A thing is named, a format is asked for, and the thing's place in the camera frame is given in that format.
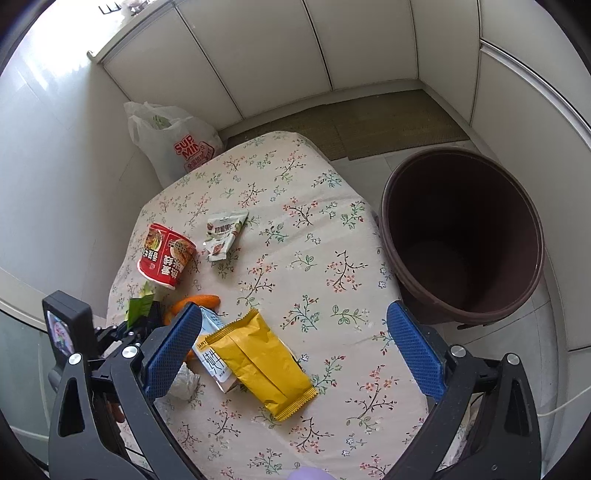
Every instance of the floral tablecloth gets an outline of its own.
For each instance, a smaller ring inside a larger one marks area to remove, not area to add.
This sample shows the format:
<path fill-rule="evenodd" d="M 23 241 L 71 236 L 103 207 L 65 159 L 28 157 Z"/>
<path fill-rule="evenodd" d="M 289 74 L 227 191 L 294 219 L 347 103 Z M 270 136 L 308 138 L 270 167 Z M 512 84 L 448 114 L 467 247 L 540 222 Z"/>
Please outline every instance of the floral tablecloth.
<path fill-rule="evenodd" d="M 199 252 L 170 304 L 188 294 L 222 299 L 226 322 L 259 309 L 295 353 L 319 395 L 282 423 L 244 388 L 221 392 L 202 372 L 189 401 L 156 401 L 170 430 L 210 479 L 285 478 L 300 465 L 337 479 L 381 478 L 427 414 L 387 332 L 399 298 L 369 206 L 304 137 L 273 132 L 186 175 L 145 205 L 109 296 L 122 320 L 143 277 L 136 268 L 151 222 L 202 248 L 208 216 L 248 209 L 226 261 Z M 124 427 L 124 438 L 135 445 Z"/>

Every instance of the green mat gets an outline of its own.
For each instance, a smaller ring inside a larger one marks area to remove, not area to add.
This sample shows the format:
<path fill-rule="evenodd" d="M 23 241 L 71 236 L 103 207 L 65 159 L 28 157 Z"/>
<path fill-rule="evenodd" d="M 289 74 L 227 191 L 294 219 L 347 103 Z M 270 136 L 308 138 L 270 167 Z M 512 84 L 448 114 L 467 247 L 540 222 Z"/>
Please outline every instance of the green mat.
<path fill-rule="evenodd" d="M 425 91 L 410 90 L 309 108 L 230 137 L 228 148 L 276 130 L 302 134 L 329 160 L 468 140 Z"/>

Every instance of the cabinet door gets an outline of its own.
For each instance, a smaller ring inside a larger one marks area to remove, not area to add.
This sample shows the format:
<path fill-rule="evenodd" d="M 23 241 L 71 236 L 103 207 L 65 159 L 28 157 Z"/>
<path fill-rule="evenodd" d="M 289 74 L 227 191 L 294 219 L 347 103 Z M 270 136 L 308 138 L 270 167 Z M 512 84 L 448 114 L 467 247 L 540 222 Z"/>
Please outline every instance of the cabinet door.
<path fill-rule="evenodd" d="M 301 0 L 187 0 L 178 9 L 244 117 L 330 90 Z"/>
<path fill-rule="evenodd" d="M 525 187 L 540 214 L 567 347 L 574 349 L 591 345 L 591 139 L 585 134 L 584 140 L 545 95 L 481 53 L 472 127 Z"/>
<path fill-rule="evenodd" d="M 480 26 L 478 0 L 411 0 L 418 76 L 470 121 Z"/>
<path fill-rule="evenodd" d="M 408 0 L 305 0 L 335 89 L 417 78 Z"/>
<path fill-rule="evenodd" d="M 511 53 L 591 122 L 591 75 L 570 40 L 535 0 L 480 0 L 482 38 Z"/>
<path fill-rule="evenodd" d="M 239 122 L 240 114 L 178 12 L 171 8 L 147 22 L 105 61 L 129 98 L 179 106 L 217 129 Z"/>

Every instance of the white plastic bag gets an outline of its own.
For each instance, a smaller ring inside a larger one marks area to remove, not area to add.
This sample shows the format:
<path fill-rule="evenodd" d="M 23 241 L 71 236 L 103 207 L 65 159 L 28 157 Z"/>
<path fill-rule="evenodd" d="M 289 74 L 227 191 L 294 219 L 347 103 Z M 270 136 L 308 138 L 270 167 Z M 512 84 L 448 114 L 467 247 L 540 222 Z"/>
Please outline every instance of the white plastic bag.
<path fill-rule="evenodd" d="M 131 140 L 144 152 L 163 188 L 223 151 L 214 127 L 176 106 L 124 104 Z"/>
<path fill-rule="evenodd" d="M 188 369 L 187 364 L 183 363 L 177 376 L 174 377 L 173 384 L 170 385 L 168 394 L 180 398 L 181 400 L 189 400 L 198 385 L 199 375 L 191 372 Z"/>

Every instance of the noodle cup label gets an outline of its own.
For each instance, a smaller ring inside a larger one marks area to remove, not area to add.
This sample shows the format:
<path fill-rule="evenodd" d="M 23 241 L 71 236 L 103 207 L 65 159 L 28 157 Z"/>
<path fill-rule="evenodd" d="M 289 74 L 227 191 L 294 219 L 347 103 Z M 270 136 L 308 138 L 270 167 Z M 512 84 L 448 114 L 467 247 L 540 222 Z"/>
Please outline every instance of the noodle cup label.
<path fill-rule="evenodd" d="M 152 223 L 138 261 L 138 270 L 147 279 L 174 290 L 178 277 L 195 251 L 191 240 L 159 223 Z"/>

